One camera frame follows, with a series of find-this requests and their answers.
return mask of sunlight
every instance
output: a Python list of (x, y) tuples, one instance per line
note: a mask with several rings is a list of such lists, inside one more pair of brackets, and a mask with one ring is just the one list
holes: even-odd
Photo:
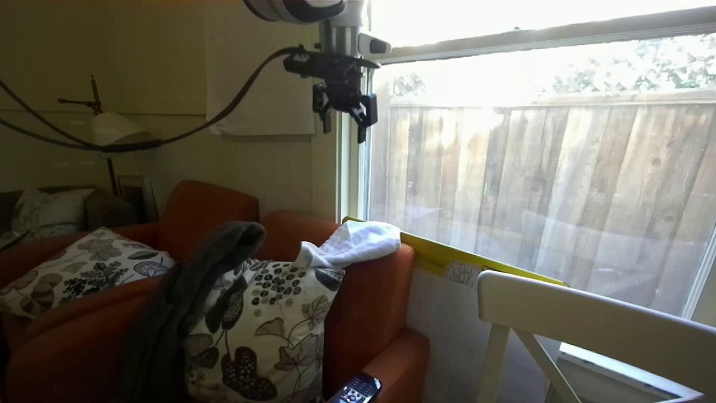
[(711, 0), (374, 0), (371, 32), (401, 47), (710, 4)]

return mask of remote control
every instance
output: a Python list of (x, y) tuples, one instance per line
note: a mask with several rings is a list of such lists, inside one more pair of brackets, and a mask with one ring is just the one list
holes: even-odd
[(370, 373), (358, 373), (342, 390), (339, 390), (329, 403), (374, 403), (379, 400), (380, 380)]

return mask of armchair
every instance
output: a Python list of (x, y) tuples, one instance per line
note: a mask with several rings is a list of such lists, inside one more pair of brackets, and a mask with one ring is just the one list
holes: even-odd
[[(235, 193), (235, 190), (220, 187), (204, 182), (182, 182), (173, 190), (160, 222), (123, 225), (123, 229), (117, 229), (117, 232), (146, 241), (154, 248), (167, 251), (178, 259), (178, 263), (182, 263), (218, 223), (231, 222), (231, 220), (257, 220), (257, 217), (259, 217), (259, 206), (257, 206), (257, 198), (250, 195)], [(21, 278), (30, 269), (60, 253), (66, 245), (70, 245), (79, 236), (84, 236), (84, 232), (38, 240), (31, 243), (21, 243), (16, 248), (2, 251), (0, 286), (10, 285), (12, 279)], [(136, 285), (117, 286), (117, 289), (63, 305), (33, 321), (25, 317), (2, 315), (0, 340), (10, 352), (10, 366), (7, 366), (10, 383), (12, 385), (25, 383), (23, 376), (21, 380), (16, 377), (18, 373), (16, 368), (23, 366), (23, 363), (28, 363), (23, 360), (25, 354), (31, 354), (31, 356), (46, 354), (46, 356), (33, 356), (30, 363), (33, 363), (35, 357), (42, 357), (42, 363), (50, 363), (47, 354), (57, 354), (54, 349), (58, 349), (66, 343), (60, 340), (60, 345), (54, 345), (52, 349), (40, 352), (31, 346), (33, 340), (38, 338), (42, 340), (42, 336), (50, 334), (50, 340), (58, 343), (54, 334), (57, 336), (63, 334), (63, 325), (77, 321), (79, 317), (98, 315), (101, 320), (105, 320), (105, 321), (98, 321), (98, 329), (107, 329), (107, 325), (119, 325), (120, 320), (112, 321), (107, 320), (109, 315), (101, 315), (103, 309), (107, 310), (123, 309), (126, 314), (131, 314), (133, 310), (131, 307), (135, 307), (136, 310), (141, 307), (141, 300), (154, 289), (157, 289), (157, 279), (143, 279)], [(71, 338), (80, 336), (79, 326), (70, 326), (70, 332), (71, 332)]]
[[(266, 241), (257, 258), (294, 259), (301, 240), (321, 243), (335, 222), (297, 213), (268, 213)], [(429, 343), (406, 326), (415, 251), (351, 265), (327, 315), (325, 395), (339, 392), (358, 372), (382, 383), (382, 403), (420, 400)], [(14, 349), (7, 373), (10, 403), (112, 400), (117, 395), (120, 346), (157, 279), (107, 291), (84, 314), (31, 332)]]

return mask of floral cushion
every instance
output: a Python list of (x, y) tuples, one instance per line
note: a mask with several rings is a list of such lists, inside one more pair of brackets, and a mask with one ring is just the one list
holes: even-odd
[(86, 196), (91, 187), (42, 193), (23, 190), (16, 203), (14, 232), (23, 232), (23, 241), (66, 235), (80, 231)]
[(184, 343), (197, 400), (311, 400), (342, 269), (249, 259), (223, 272)]
[(141, 241), (96, 229), (58, 258), (38, 263), (0, 291), (0, 310), (38, 317), (84, 296), (162, 274), (175, 259)]

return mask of wall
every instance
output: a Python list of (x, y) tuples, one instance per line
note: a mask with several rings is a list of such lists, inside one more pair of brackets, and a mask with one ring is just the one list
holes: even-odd
[[(189, 129), (204, 121), (205, 108), (205, 7), (241, 12), (244, 20), (235, 28), (252, 43), (263, 43), (265, 33), (273, 32), (273, 43), (263, 53), (276, 49), (276, 32), (285, 28), (246, 16), (239, 2), (229, 0), (5, 0), (0, 2), (5, 53), (0, 77), (30, 104), (86, 138), (89, 138), (91, 114), (77, 104), (60, 104), (57, 99), (89, 99), (89, 74), (96, 75), (107, 109), (133, 117), (157, 137)], [(295, 44), (295, 32), (285, 35), (286, 44)], [(285, 94), (283, 86), (276, 86), (276, 94), (292, 102), (294, 94)], [(0, 117), (28, 123), (28, 117), (16, 109), (7, 96), (0, 96)], [(107, 185), (101, 154), (7, 133), (12, 132), (0, 127), (0, 190), (46, 183)], [(114, 160), (119, 174), (151, 174), (160, 206), (179, 178), (191, 177), (252, 193), (265, 210), (311, 210), (311, 152), (311, 137), (226, 138), (201, 132), (154, 152), (120, 154)]]

